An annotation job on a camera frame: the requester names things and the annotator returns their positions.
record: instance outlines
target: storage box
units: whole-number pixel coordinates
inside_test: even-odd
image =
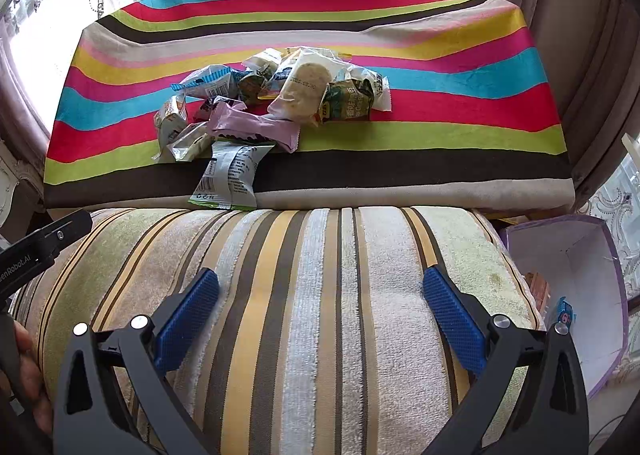
[[[628,334],[622,270],[606,223],[565,215],[510,226],[500,235],[521,273],[537,271],[548,281],[547,326],[556,321],[562,296],[574,308],[571,335],[593,396],[620,363]]]

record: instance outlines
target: screw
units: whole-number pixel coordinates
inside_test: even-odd
[[[566,326],[566,323],[562,323],[561,321],[556,322],[554,329],[556,329],[556,332],[560,336],[566,336],[569,334],[569,327]]]
[[[131,320],[131,326],[134,329],[143,329],[146,327],[146,324],[149,323],[149,318],[143,316],[142,314],[136,316]]]
[[[506,329],[511,325],[511,320],[504,314],[497,314],[494,316],[494,325],[500,329]]]
[[[76,336],[82,336],[85,332],[89,330],[89,326],[86,323],[79,323],[74,327],[74,334]]]

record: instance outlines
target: velvet striped fabric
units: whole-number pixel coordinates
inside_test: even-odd
[[[46,204],[189,196],[206,161],[152,160],[153,114],[170,84],[295,45],[350,53],[387,76],[393,111],[303,128],[298,152],[261,163],[263,206],[325,206],[317,190],[341,194],[333,207],[361,204],[357,190],[379,204],[384,188],[396,189],[397,204],[413,204],[413,192],[422,204],[436,204],[434,194],[456,204],[446,190],[489,209],[573,201],[545,72],[522,13],[505,0],[142,0],[82,34],[47,154]],[[505,180],[500,196],[478,195]]]
[[[421,453],[468,392],[422,297],[446,271],[489,313],[537,328],[526,282],[484,217],[442,207],[108,209],[15,299],[50,395],[72,327],[125,326],[214,269],[220,298],[180,370],[181,402],[223,455]],[[157,442],[118,374],[143,438]],[[504,428],[517,372],[489,428]]]

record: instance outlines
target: pink snack package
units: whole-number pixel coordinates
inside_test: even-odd
[[[247,141],[275,141],[287,152],[292,153],[298,148],[300,125],[292,121],[239,111],[220,101],[211,112],[207,131],[215,137],[233,136]]]

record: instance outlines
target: green snack package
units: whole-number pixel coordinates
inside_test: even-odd
[[[348,79],[328,83],[316,114],[318,122],[367,119],[373,105],[369,80]]]

